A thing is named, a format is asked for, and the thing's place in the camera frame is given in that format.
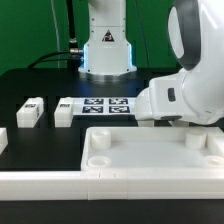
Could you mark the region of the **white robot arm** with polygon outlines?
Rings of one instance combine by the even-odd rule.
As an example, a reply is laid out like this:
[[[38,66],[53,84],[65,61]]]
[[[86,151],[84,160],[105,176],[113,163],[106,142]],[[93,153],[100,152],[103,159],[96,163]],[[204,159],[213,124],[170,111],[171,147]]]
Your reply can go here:
[[[90,37],[79,71],[97,80],[136,67],[126,39],[126,0],[88,0]],[[135,119],[212,124],[224,117],[224,0],[174,0],[169,43],[182,69],[153,78],[135,101]]]

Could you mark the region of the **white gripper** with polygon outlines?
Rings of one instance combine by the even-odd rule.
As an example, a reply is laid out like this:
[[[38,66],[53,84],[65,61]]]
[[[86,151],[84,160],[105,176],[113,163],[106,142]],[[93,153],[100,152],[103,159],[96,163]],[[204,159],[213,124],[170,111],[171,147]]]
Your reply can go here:
[[[183,93],[183,79],[153,78],[134,103],[134,114],[139,127],[154,127],[154,120],[171,120],[172,127],[189,127],[194,113],[187,106]]]

